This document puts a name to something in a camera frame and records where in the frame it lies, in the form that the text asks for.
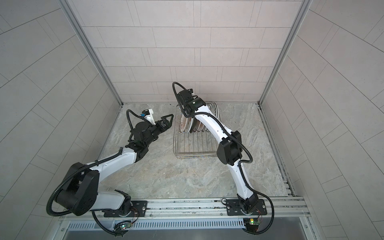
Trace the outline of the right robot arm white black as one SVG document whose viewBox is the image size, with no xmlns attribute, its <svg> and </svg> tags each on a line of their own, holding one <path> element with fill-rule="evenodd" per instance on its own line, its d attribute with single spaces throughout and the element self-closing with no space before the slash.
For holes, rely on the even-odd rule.
<svg viewBox="0 0 384 240">
<path fill-rule="evenodd" d="M 233 132 L 225 127 L 221 121 L 213 115 L 207 104 L 198 96 L 192 95 L 192 90 L 184 89 L 177 93 L 174 91 L 182 113 L 187 118 L 199 120 L 214 136 L 218 142 L 217 156 L 219 160 L 228 166 L 235 181 L 237 194 L 242 211 L 251 214 L 256 210 L 259 201 L 258 194 L 248 182 L 242 163 L 242 151 L 248 155 L 249 162 L 252 162 L 250 152 L 242 144 L 241 134 Z"/>
</svg>

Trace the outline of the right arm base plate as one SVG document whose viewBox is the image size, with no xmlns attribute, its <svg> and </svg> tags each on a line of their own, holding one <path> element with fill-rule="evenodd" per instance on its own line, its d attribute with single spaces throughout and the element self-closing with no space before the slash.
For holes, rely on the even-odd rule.
<svg viewBox="0 0 384 240">
<path fill-rule="evenodd" d="M 228 216 L 265 216 L 268 214 L 263 199 L 257 199 L 251 204 L 239 199 L 222 199 L 221 202 L 226 206 Z"/>
</svg>

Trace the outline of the white watermelon pattern plate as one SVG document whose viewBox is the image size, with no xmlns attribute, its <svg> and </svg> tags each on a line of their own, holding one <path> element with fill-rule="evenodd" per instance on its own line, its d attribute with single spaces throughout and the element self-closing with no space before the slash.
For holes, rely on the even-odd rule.
<svg viewBox="0 0 384 240">
<path fill-rule="evenodd" d="M 180 132 L 183 133 L 187 127 L 188 124 L 188 118 L 186 118 L 183 114 L 181 114 L 180 119 Z"/>
</svg>

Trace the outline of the circuit board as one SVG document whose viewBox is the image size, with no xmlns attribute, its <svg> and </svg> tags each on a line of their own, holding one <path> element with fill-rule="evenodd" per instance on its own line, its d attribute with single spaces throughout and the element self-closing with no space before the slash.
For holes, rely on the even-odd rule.
<svg viewBox="0 0 384 240">
<path fill-rule="evenodd" d="M 114 231 L 118 236 L 123 236 L 129 231 L 131 227 L 132 227 L 131 221 L 122 221 L 115 224 Z"/>
<path fill-rule="evenodd" d="M 247 233 L 250 233 L 250 234 L 256 234 L 258 229 L 259 229 L 259 226 L 260 226 L 260 221 L 259 219 L 243 219 L 243 222 L 244 222 L 244 231 L 247 232 Z"/>
</svg>

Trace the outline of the corner aluminium profile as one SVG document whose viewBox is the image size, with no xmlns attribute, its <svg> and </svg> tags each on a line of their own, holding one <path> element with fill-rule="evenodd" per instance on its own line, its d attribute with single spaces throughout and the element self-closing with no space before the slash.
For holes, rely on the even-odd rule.
<svg viewBox="0 0 384 240">
<path fill-rule="evenodd" d="M 102 79 L 106 82 L 107 86 L 111 90 L 115 99 L 117 100 L 119 105 L 122 107 L 124 103 L 120 99 L 115 87 L 113 86 L 113 84 L 111 82 L 111 79 L 109 78 L 107 72 L 105 71 L 105 68 L 102 66 L 102 63 L 101 63 L 99 57 L 97 56 L 95 49 L 92 47 L 89 39 L 86 36 L 85 31 L 82 29 L 82 26 L 80 25 L 80 22 L 76 18 L 69 2 L 63 1 L 63 0 L 58 0 L 58 4 L 60 5 L 61 9 L 63 10 L 64 15 L 66 16 L 69 23 L 71 24 L 73 30 L 75 31 L 76 35 L 78 36 L 81 44 L 85 48 L 86 52 L 88 53 L 91 61 L 93 62 L 96 69 L 98 70 Z"/>
<path fill-rule="evenodd" d="M 289 51 L 289 49 L 290 49 L 298 31 L 299 31 L 299 28 L 300 28 L 300 26 L 301 26 L 301 24 L 302 24 L 302 22 L 306 16 L 308 10 L 309 10 L 311 2 L 312 2 L 311 0 L 304 0 L 301 4 L 299 11 L 298 11 L 298 14 L 297 14 L 297 16 L 293 22 L 293 25 L 289 31 L 289 34 L 285 40 L 285 43 L 284 43 L 283 48 L 281 50 L 281 53 L 277 59 L 277 62 L 276 62 L 275 66 L 272 70 L 270 78 L 266 84 L 266 88 L 263 91 L 263 94 L 260 98 L 259 106 L 262 106 L 263 103 L 265 102 L 267 95 L 268 95 L 269 91 L 271 90 L 271 87 L 274 83 L 274 80 L 277 77 L 277 74 L 278 74 L 278 72 L 279 72 L 279 70 L 280 70 L 280 68 L 284 62 L 284 59 L 287 56 L 288 51 Z"/>
</svg>

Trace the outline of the left corner aluminium profile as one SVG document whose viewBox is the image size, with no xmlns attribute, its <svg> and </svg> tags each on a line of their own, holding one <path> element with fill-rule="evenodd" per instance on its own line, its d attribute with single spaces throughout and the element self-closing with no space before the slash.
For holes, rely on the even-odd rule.
<svg viewBox="0 0 384 240">
<path fill-rule="evenodd" d="M 96 69 L 98 70 L 102 79 L 106 82 L 107 86 L 111 90 L 115 99 L 117 100 L 119 105 L 122 107 L 124 103 L 120 99 L 115 87 L 113 86 L 113 84 L 111 82 L 111 79 L 109 78 L 107 72 L 105 71 L 105 68 L 102 66 L 102 63 L 101 63 L 99 57 L 97 56 L 95 49 L 92 47 L 89 39 L 86 36 L 85 31 L 82 29 L 82 26 L 80 25 L 80 22 L 76 18 L 69 2 L 63 1 L 63 0 L 58 0 L 58 4 L 60 5 L 61 9 L 63 10 L 64 15 L 66 16 L 69 23 L 71 24 L 73 30 L 75 31 L 76 35 L 78 36 L 81 44 L 85 48 L 86 52 L 88 53 L 91 61 L 93 62 Z"/>
</svg>

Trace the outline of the right corner aluminium profile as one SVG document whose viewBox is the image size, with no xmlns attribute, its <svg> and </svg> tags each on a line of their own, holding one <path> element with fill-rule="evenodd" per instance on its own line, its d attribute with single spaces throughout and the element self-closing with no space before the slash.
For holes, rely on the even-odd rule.
<svg viewBox="0 0 384 240">
<path fill-rule="evenodd" d="M 287 56 L 288 51 L 289 51 L 289 49 L 290 49 L 298 31 L 299 31 L 299 28 L 300 28 L 300 26 L 301 26 L 301 24 L 302 24 L 302 22 L 306 16 L 308 10 L 309 10 L 311 2 L 312 2 L 311 0 L 304 0 L 301 4 L 299 11 L 298 11 L 298 14 L 297 14 L 297 16 L 293 22 L 293 25 L 289 31 L 289 34 L 285 40 L 285 43 L 284 43 L 283 48 L 281 50 L 281 53 L 277 59 L 277 62 L 276 62 L 275 66 L 272 70 L 270 78 L 266 84 L 266 88 L 263 91 L 263 94 L 260 98 L 259 106 L 262 106 L 263 103 L 265 102 L 267 95 L 268 95 L 269 91 L 271 90 L 271 87 L 274 83 L 274 80 L 277 77 L 277 74 L 278 74 L 278 72 L 279 72 L 279 70 L 280 70 L 280 68 L 284 62 L 284 59 Z"/>
</svg>

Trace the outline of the black white striped plate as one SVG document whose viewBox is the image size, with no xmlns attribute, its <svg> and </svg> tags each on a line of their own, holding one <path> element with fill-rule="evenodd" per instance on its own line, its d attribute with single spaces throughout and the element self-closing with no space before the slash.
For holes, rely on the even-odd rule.
<svg viewBox="0 0 384 240">
<path fill-rule="evenodd" d="M 214 110 L 214 108 L 213 108 L 213 106 L 212 106 L 212 103 L 208 103 L 208 107 L 209 107 L 209 109 L 210 109 L 212 115 L 215 116 L 215 110 Z"/>
</svg>

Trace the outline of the left circuit board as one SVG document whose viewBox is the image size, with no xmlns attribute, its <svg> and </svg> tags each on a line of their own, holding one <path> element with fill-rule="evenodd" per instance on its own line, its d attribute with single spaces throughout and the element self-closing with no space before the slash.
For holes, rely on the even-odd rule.
<svg viewBox="0 0 384 240">
<path fill-rule="evenodd" d="M 118 236 L 123 236 L 129 231 L 131 227 L 132 227 L 131 221 L 122 221 L 115 224 L 114 231 Z"/>
</svg>

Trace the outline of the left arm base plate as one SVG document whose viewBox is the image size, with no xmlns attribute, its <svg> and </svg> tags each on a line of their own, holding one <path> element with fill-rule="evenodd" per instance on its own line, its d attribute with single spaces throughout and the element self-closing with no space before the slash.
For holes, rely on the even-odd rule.
<svg viewBox="0 0 384 240">
<path fill-rule="evenodd" d="M 148 201 L 129 201 L 117 210 L 102 210 L 105 218 L 138 218 L 144 217 Z"/>
</svg>

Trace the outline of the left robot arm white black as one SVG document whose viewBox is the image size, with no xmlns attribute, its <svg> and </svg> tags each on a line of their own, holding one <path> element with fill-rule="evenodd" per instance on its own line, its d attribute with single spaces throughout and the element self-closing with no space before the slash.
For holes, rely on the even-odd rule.
<svg viewBox="0 0 384 240">
<path fill-rule="evenodd" d="M 113 217 L 125 217 L 133 212 L 129 194 L 120 190 L 100 192 L 99 183 L 118 170 L 140 161 L 149 151 L 150 144 L 172 126 L 174 118 L 170 114 L 154 122 L 149 120 L 150 117 L 150 110 L 137 116 L 141 121 L 131 126 L 129 143 L 119 148 L 116 154 L 86 165 L 73 164 L 49 197 L 47 214 L 52 217 L 68 214 L 81 216 L 90 211 L 103 211 Z"/>
</svg>

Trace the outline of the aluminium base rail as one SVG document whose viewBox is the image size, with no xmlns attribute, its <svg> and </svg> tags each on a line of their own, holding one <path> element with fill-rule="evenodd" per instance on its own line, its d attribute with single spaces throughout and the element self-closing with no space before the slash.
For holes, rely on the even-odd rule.
<svg viewBox="0 0 384 240">
<path fill-rule="evenodd" d="M 265 216 L 228 216 L 227 208 L 222 204 L 222 199 L 236 198 L 202 198 L 202 199 L 132 199 L 131 201 L 148 201 L 144 217 L 135 219 L 213 219 L 213 218 L 260 218 L 267 219 L 275 213 L 276 218 L 282 217 L 308 217 L 310 211 L 302 197 L 271 197 L 270 203 L 265 201 L 268 214 Z M 102 210 L 106 207 L 95 209 L 97 217 L 104 217 Z"/>
</svg>

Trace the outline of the right circuit board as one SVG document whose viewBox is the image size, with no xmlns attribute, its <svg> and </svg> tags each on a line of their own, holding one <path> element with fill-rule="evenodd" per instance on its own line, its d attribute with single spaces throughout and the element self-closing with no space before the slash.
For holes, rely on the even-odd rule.
<svg viewBox="0 0 384 240">
<path fill-rule="evenodd" d="M 243 222 L 244 222 L 244 231 L 247 232 L 247 233 L 250 233 L 250 234 L 256 234 L 258 229 L 259 229 L 259 226 L 260 226 L 260 221 L 259 219 L 243 219 Z"/>
</svg>

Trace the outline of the orange sunburst plate front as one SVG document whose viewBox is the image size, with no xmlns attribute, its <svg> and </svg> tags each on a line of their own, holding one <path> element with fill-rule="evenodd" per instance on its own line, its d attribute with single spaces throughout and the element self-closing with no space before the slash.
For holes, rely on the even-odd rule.
<svg viewBox="0 0 384 240">
<path fill-rule="evenodd" d="M 192 132 L 193 133 L 196 133 L 196 132 L 199 132 L 199 128 L 200 128 L 200 125 L 201 125 L 201 122 L 197 119 L 194 119 L 194 125 L 193 125 L 193 129 L 192 129 Z"/>
</svg>

